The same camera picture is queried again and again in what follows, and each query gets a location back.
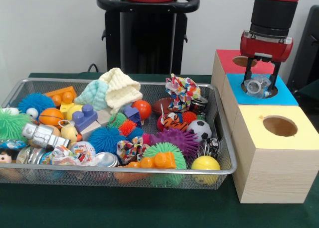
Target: black cable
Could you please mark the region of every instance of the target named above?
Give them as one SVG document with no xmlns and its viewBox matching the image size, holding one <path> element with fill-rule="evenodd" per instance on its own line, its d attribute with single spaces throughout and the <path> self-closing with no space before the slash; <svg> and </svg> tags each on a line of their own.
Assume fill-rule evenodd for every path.
<svg viewBox="0 0 319 228">
<path fill-rule="evenodd" d="M 99 72 L 98 67 L 97 67 L 96 64 L 94 64 L 94 63 L 89 66 L 88 72 L 91 71 L 91 68 L 92 68 L 92 67 L 95 67 L 95 70 L 96 70 L 97 73 Z"/>
</svg>

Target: round hole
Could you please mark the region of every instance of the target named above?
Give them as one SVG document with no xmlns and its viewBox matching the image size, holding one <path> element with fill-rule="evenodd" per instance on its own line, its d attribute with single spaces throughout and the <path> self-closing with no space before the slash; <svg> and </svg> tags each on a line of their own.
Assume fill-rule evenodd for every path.
<svg viewBox="0 0 319 228">
<path fill-rule="evenodd" d="M 242 55 L 236 56 L 233 58 L 233 62 L 238 66 L 246 67 L 248 63 L 248 57 Z M 255 65 L 257 65 L 257 60 L 253 60 L 251 67 L 254 67 Z"/>
<path fill-rule="evenodd" d="M 277 136 L 294 136 L 298 129 L 293 121 L 282 116 L 267 116 L 264 118 L 264 127 Z"/>
<path fill-rule="evenodd" d="M 242 89 L 245 93 L 247 93 L 247 88 L 245 87 L 244 82 L 241 84 L 241 89 Z M 272 97 L 276 96 L 277 94 L 278 94 L 278 89 L 277 89 L 277 87 L 275 86 L 275 87 L 270 91 L 270 95 L 267 96 L 267 97 L 265 97 L 265 98 L 263 98 L 263 99 L 272 98 Z"/>
</svg>

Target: purple lego block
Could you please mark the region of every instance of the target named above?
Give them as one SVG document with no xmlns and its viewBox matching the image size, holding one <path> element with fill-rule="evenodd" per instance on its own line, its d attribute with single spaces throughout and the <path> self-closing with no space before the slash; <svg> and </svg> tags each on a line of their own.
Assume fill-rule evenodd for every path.
<svg viewBox="0 0 319 228">
<path fill-rule="evenodd" d="M 140 112 L 137 108 L 132 108 L 131 106 L 126 106 L 123 109 L 123 113 L 129 120 L 137 124 L 138 127 L 142 127 Z"/>
<path fill-rule="evenodd" d="M 93 110 L 92 105 L 85 105 L 82 107 L 82 112 L 77 111 L 72 114 L 72 120 L 78 132 L 83 131 L 97 119 L 98 114 Z"/>
</svg>

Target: white knitted cloth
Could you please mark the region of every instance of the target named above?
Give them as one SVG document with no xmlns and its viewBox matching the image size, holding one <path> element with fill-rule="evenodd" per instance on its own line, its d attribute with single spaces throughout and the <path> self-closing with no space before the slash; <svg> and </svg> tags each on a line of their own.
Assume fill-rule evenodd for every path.
<svg viewBox="0 0 319 228">
<path fill-rule="evenodd" d="M 132 80 L 124 74 L 120 68 L 113 68 L 101 75 L 99 80 L 106 82 L 109 88 L 105 95 L 105 101 L 112 108 L 111 114 L 116 114 L 121 106 L 141 100 L 143 95 L 140 92 L 139 82 Z"/>
</svg>

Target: purple spiky ball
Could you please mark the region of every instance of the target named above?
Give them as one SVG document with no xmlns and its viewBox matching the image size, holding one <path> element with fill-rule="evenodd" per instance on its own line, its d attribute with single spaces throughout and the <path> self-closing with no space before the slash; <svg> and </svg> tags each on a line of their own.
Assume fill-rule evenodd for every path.
<svg viewBox="0 0 319 228">
<path fill-rule="evenodd" d="M 192 134 L 190 131 L 182 132 L 176 128 L 164 129 L 163 132 L 158 132 L 157 137 L 150 135 L 150 145 L 155 145 L 159 142 L 170 142 L 176 145 L 183 153 L 185 157 L 196 157 L 199 143 L 196 134 Z"/>
</svg>

